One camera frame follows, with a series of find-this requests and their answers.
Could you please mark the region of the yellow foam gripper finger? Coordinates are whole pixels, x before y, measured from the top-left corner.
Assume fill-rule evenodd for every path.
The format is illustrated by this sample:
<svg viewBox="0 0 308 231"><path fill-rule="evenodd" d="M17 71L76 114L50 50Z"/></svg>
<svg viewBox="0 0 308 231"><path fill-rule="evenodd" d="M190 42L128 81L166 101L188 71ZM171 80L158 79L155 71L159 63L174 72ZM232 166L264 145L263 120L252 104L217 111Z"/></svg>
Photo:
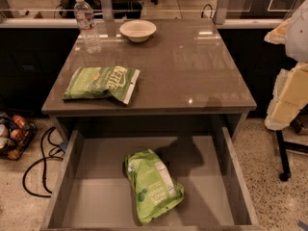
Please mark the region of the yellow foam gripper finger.
<svg viewBox="0 0 308 231"><path fill-rule="evenodd" d="M272 94L265 125L272 131L282 130L308 104L308 64L299 62L291 70L281 69Z"/></svg>
<svg viewBox="0 0 308 231"><path fill-rule="evenodd" d="M264 41L272 44L284 44L286 42L287 29L291 19L283 21L279 26L268 32Z"/></svg>

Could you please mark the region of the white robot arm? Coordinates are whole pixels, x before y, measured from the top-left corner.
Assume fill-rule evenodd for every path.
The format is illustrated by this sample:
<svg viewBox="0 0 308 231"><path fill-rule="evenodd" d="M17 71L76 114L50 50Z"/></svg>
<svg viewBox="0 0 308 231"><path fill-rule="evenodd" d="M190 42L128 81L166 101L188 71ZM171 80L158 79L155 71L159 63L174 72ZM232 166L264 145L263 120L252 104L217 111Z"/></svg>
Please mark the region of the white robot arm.
<svg viewBox="0 0 308 231"><path fill-rule="evenodd" d="M289 126L308 104L308 0L267 33L265 41L284 44L286 55L296 60L295 67L281 69L275 80L265 125L276 131Z"/></svg>

